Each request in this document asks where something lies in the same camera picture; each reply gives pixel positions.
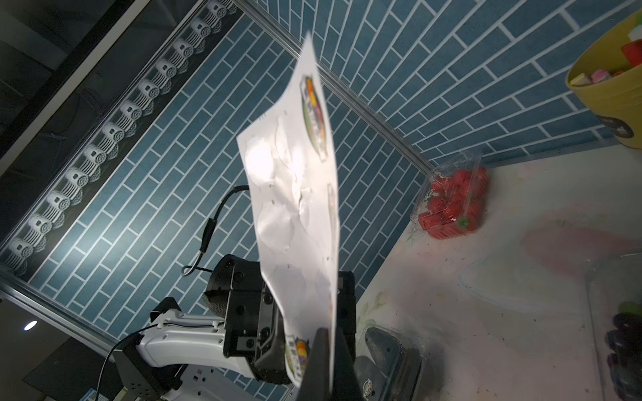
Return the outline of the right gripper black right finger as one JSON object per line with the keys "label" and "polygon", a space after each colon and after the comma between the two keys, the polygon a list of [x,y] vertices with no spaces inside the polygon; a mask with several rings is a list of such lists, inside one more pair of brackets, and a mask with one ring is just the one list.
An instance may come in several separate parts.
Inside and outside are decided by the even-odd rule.
{"label": "right gripper black right finger", "polygon": [[354,339],[339,327],[335,333],[332,400],[361,401],[359,381],[354,372]]}

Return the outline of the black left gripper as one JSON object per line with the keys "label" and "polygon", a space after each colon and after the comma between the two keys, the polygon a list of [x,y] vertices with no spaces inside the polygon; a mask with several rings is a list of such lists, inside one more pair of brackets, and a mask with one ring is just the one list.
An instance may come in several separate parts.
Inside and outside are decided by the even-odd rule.
{"label": "black left gripper", "polygon": [[206,365],[230,369],[269,384],[288,384],[284,323],[258,262],[226,255],[214,268],[203,294],[222,319],[222,338]]}

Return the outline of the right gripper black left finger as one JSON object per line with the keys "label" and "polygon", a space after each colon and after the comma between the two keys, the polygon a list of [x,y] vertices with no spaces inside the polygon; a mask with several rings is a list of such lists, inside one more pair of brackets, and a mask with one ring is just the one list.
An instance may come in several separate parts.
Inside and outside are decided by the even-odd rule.
{"label": "right gripper black left finger", "polygon": [[315,334],[297,401],[329,400],[330,380],[329,331],[327,328],[320,328]]}

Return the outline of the white fruit sticker sheet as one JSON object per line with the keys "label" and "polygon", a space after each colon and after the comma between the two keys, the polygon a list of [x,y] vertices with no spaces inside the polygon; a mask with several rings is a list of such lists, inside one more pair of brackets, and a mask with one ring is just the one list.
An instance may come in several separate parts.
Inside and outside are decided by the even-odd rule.
{"label": "white fruit sticker sheet", "polygon": [[299,387],[317,330],[337,327],[338,173],[312,36],[283,94],[237,145],[262,278],[284,318],[287,374]]}

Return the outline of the clear box of blueberries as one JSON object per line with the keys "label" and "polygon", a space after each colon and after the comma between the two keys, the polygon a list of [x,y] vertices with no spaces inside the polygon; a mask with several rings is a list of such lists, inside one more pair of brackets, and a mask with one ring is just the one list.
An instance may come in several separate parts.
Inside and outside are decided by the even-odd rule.
{"label": "clear box of blueberries", "polygon": [[586,290],[600,399],[640,400],[641,253],[596,262]]}

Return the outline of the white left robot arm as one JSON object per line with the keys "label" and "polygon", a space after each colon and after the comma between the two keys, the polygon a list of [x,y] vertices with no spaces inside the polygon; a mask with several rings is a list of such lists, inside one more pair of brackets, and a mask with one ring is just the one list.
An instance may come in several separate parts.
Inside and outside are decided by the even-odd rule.
{"label": "white left robot arm", "polygon": [[283,317],[258,262],[226,255],[205,299],[211,316],[182,312],[172,297],[151,324],[128,335],[111,355],[125,388],[144,400],[217,400],[221,369],[266,384],[288,384]]}

